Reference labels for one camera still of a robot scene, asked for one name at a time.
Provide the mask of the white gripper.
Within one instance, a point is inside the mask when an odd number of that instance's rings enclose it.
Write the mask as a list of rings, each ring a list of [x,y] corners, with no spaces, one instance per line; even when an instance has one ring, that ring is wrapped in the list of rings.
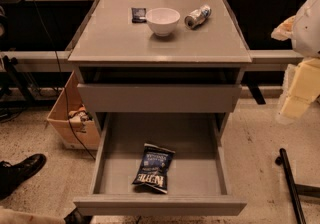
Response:
[[[273,39],[285,41],[293,36],[295,16],[278,25],[271,33]],[[291,124],[303,116],[311,103],[320,95],[320,60],[306,58],[298,65],[289,65],[289,88],[287,97],[278,102],[276,120]]]

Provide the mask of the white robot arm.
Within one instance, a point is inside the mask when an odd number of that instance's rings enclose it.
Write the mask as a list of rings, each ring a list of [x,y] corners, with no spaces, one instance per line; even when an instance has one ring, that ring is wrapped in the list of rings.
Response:
[[[297,66],[288,66],[279,99],[276,120],[290,124],[320,96],[320,0],[307,0],[294,16],[273,30],[271,37],[290,39],[293,50],[303,56]]]

